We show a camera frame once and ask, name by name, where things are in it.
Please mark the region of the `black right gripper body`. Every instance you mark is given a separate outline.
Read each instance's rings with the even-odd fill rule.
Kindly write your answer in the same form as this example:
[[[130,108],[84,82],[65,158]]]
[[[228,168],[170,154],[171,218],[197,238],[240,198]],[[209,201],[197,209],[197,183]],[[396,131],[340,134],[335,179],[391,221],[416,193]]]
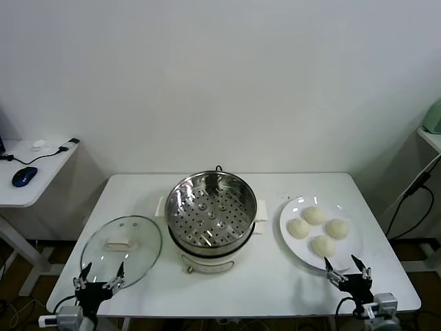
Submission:
[[[372,279],[364,278],[361,274],[346,274],[340,282],[340,291],[349,293],[356,305],[373,303],[371,292]]]

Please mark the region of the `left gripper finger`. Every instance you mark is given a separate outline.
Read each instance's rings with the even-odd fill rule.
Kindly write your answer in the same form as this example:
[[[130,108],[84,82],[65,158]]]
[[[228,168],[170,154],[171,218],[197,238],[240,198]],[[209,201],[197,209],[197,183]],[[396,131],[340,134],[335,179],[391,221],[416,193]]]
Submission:
[[[105,283],[102,288],[106,290],[120,290],[125,285],[125,270],[124,270],[124,262],[121,262],[116,276],[113,277],[110,281]]]
[[[86,284],[88,283],[87,276],[91,270],[92,262],[89,262],[86,266],[81,268],[78,277],[74,277],[72,282],[75,290],[85,289]]]

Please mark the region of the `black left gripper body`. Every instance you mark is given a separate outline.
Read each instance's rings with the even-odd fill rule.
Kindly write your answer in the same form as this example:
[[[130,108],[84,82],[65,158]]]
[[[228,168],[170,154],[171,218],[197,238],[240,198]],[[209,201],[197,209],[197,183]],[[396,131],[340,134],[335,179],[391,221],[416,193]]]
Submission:
[[[113,297],[113,291],[104,282],[74,282],[75,297],[82,308],[83,316],[89,319],[96,319],[96,314],[102,302]]]

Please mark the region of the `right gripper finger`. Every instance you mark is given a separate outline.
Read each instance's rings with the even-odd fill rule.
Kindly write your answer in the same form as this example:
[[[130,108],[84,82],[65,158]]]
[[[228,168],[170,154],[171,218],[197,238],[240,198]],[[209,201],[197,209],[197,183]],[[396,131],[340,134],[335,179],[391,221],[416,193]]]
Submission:
[[[325,260],[325,268],[326,268],[326,278],[330,281],[334,286],[340,286],[344,282],[348,281],[348,278],[334,270],[330,261],[327,257],[324,257]]]
[[[361,272],[363,279],[371,279],[371,268],[368,268],[364,263],[353,254],[351,255],[353,262],[355,263],[357,269]]]

